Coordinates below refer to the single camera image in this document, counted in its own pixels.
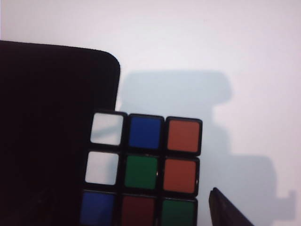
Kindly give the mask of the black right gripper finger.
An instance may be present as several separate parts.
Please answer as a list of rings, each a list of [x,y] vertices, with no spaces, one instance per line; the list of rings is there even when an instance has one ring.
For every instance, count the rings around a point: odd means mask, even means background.
[[[216,187],[210,191],[209,208],[213,226],[253,226]]]

